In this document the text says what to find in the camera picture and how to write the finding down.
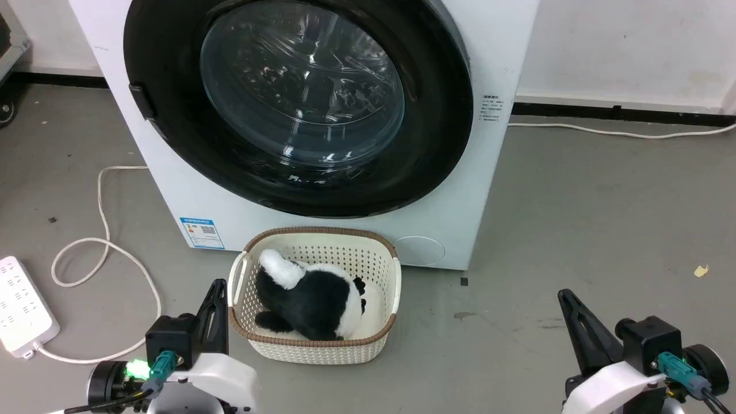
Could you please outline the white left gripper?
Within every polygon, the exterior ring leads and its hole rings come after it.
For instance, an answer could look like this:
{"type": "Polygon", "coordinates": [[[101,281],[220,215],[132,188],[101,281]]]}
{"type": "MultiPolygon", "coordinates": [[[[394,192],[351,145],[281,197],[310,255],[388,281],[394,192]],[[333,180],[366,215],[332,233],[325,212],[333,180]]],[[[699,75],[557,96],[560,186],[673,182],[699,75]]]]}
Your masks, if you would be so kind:
{"type": "Polygon", "coordinates": [[[147,413],[258,413],[256,371],[229,356],[228,283],[214,280],[197,312],[203,353],[191,369],[177,369],[153,398],[147,413]]]}

